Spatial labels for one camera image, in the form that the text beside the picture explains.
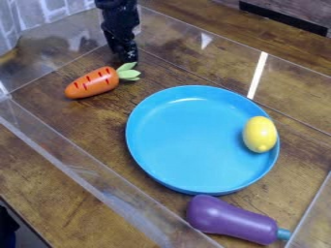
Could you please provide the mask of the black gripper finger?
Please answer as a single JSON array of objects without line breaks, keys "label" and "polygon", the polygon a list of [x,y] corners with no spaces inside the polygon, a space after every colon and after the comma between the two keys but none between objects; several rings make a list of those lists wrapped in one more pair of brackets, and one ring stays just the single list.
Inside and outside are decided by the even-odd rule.
[{"label": "black gripper finger", "polygon": [[119,58],[123,63],[131,63],[139,61],[139,49],[134,39],[119,39]]},{"label": "black gripper finger", "polygon": [[105,34],[106,41],[107,41],[107,44],[109,44],[111,51],[114,53],[118,53],[119,52],[119,44],[118,44],[118,41],[117,41],[114,35],[107,31],[105,31],[103,34]]}]

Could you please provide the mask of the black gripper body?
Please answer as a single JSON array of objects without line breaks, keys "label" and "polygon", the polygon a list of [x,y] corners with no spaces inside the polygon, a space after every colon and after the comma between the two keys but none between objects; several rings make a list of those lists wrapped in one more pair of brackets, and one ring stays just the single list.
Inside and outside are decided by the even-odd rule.
[{"label": "black gripper body", "polygon": [[118,40],[133,41],[141,24],[138,0],[95,0],[95,4],[103,12],[103,30]]}]

